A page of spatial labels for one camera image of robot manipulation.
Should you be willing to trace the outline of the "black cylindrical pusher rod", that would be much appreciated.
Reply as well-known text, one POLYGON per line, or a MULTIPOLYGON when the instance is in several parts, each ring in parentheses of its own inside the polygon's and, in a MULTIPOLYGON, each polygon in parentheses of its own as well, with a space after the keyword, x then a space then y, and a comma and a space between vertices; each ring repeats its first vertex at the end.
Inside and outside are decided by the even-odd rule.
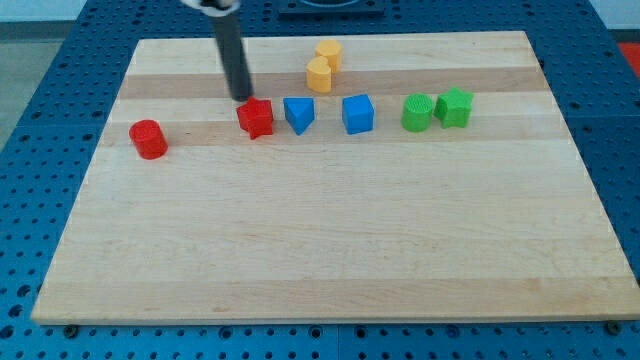
POLYGON ((212 17, 211 24, 230 96, 234 101, 247 101, 253 85, 236 10, 212 17))

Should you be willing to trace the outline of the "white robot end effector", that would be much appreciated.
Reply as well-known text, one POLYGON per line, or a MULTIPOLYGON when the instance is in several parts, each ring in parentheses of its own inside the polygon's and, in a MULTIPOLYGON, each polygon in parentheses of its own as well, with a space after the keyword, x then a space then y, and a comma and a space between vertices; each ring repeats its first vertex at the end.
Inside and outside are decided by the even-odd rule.
POLYGON ((227 16, 236 12, 240 0, 180 0, 184 5, 201 11, 207 16, 227 16))

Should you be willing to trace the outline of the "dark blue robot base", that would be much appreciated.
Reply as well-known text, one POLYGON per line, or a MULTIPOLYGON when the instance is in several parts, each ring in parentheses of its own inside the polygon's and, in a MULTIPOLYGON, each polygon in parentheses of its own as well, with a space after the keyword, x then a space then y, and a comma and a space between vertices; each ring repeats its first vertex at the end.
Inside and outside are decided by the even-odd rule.
POLYGON ((280 17, 298 15, 380 15, 385 0, 277 0, 280 17))

